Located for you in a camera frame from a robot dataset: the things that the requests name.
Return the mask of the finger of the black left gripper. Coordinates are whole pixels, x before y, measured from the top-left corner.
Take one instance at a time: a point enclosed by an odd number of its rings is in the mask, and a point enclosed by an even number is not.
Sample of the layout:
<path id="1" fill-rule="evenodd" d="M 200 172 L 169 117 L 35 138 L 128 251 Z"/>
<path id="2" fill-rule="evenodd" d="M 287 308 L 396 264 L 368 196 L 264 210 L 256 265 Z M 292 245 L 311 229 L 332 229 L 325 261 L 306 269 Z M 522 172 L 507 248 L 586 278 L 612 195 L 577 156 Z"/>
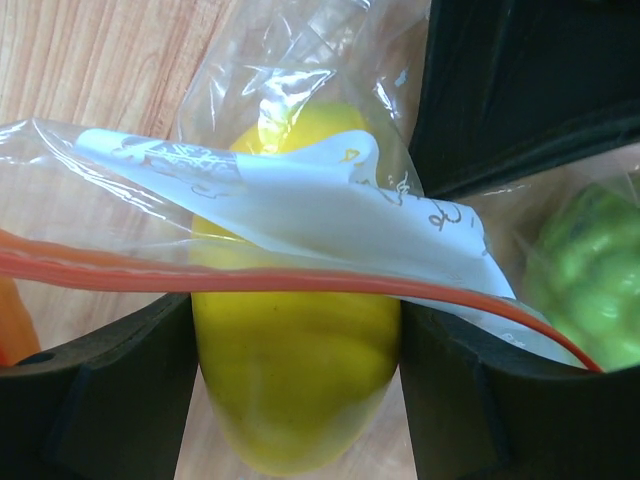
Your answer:
<path id="1" fill-rule="evenodd" d="M 453 199 L 639 139 L 635 1 L 435 1 L 409 152 Z"/>

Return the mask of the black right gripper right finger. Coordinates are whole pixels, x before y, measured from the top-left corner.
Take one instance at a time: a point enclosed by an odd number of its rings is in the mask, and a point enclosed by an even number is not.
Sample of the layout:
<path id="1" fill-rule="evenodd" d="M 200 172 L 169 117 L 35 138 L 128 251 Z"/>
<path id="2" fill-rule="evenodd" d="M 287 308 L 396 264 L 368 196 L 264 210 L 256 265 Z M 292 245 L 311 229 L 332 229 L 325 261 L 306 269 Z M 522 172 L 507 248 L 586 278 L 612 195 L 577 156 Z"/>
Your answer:
<path id="1" fill-rule="evenodd" d="M 639 371 L 596 374 L 402 307 L 400 374 L 421 479 L 635 479 Z"/>

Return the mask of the yellow fake lemon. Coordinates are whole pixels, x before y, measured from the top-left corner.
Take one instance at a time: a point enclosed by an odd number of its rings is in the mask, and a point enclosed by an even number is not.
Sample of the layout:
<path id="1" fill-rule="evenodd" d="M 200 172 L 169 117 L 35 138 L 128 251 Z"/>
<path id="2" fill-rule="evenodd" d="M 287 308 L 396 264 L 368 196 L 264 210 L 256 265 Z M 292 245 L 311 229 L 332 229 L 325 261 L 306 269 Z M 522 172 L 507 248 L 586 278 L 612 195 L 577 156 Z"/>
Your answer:
<path id="1" fill-rule="evenodd" d="M 230 446 L 291 476 L 346 452 L 375 417 L 398 361 L 401 305 L 367 294 L 195 293 L 204 382 Z"/>

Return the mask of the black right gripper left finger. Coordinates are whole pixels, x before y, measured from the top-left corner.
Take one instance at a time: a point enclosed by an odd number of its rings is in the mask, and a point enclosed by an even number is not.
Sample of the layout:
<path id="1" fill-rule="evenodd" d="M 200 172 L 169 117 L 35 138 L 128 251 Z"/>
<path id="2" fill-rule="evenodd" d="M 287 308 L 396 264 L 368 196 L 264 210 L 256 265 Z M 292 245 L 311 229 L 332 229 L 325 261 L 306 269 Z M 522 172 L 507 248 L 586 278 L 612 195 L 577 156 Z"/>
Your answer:
<path id="1" fill-rule="evenodd" d="M 2 478 L 173 478 L 196 370 L 186 294 L 2 368 Z"/>

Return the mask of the clear zip top bag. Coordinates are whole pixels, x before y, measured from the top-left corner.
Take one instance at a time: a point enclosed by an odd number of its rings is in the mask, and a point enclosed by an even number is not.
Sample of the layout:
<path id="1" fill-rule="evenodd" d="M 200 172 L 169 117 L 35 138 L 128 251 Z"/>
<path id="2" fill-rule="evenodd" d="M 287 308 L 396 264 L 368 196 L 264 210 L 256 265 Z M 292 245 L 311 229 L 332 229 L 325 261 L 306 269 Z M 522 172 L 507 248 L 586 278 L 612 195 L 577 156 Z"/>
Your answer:
<path id="1" fill-rule="evenodd" d="M 537 356 L 605 370 L 530 305 L 545 222 L 591 184 L 639 179 L 636 143 L 460 198 L 428 197 L 409 147 L 435 1 L 245 1 L 172 138 L 30 118 L 1 128 L 1 370 L 186 294 L 386 296 Z M 405 401 L 401 383 L 400 397 Z M 379 413 L 333 462 L 272 476 L 225 439 L 211 478 L 393 479 Z"/>

